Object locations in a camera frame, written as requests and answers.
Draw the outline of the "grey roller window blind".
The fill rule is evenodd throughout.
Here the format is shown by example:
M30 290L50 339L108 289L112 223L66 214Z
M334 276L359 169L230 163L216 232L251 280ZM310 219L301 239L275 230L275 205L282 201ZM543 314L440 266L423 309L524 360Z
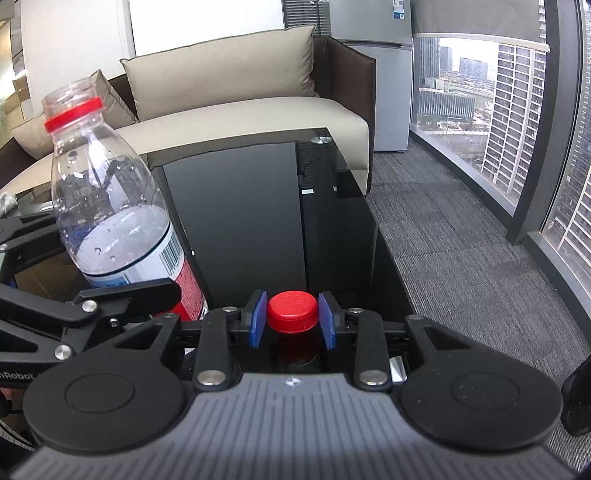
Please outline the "grey roller window blind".
M423 37L457 37L549 52L541 37L538 1L411 1L412 32Z

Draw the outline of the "silver refrigerator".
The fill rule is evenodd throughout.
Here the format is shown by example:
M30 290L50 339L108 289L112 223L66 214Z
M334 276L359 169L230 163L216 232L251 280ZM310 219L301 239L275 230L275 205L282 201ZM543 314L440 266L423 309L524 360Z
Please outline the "silver refrigerator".
M409 145L413 83L411 3L332 0L332 37L376 60L377 152L404 152Z

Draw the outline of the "clear plastic water bottle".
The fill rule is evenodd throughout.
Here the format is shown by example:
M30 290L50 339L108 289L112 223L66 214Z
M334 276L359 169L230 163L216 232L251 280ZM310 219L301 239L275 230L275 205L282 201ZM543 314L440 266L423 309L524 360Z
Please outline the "clear plastic water bottle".
M95 93L89 78L47 95L46 129L54 143L51 195L64 248L94 288L169 278L181 289L183 321L208 307L157 182L140 156L100 113L72 126L60 120Z

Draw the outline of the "red bottle cap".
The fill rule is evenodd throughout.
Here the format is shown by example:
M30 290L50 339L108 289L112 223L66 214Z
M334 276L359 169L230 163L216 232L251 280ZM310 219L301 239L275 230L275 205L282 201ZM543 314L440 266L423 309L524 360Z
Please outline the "red bottle cap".
M300 334L318 324L318 301L304 291L276 294L267 304L267 323L281 334Z

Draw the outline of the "small beige throw pillow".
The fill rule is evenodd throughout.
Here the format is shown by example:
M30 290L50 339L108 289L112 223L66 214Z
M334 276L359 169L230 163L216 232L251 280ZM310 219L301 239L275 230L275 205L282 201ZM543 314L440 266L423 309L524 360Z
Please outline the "small beige throw pillow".
M103 121L113 129L132 125L138 121L135 114L124 102L101 70L96 70L89 79L94 84L95 93L89 100L82 100L81 107L67 107L66 114L58 114L60 120L69 120L66 127L78 122L82 117L100 113ZM31 118L11 130L18 145L36 160L53 152L54 143L47 132L44 114Z

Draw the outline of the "beige sofa with brown frame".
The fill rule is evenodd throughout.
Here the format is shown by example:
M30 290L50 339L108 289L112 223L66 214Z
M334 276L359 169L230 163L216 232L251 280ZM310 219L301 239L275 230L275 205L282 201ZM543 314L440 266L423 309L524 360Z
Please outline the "beige sofa with brown frame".
M314 97L225 103L141 121L123 74L107 79L138 121L115 129L135 152L201 145L212 151L231 138L325 128L363 193L372 186L376 61L331 36L314 33Z

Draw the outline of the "crumpled grey cloth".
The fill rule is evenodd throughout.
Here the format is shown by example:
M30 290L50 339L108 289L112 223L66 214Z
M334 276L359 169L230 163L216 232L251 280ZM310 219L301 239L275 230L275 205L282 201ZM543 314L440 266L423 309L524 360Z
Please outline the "crumpled grey cloth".
M0 194L0 217L8 215L12 210L18 207L16 197L7 192Z

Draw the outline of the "large beige back cushion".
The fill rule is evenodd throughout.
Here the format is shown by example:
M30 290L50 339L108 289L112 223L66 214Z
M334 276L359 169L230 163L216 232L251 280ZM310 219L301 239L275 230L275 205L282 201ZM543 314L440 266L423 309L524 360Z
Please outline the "large beige back cushion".
M271 30L122 59L141 121L213 105L314 97L314 28Z

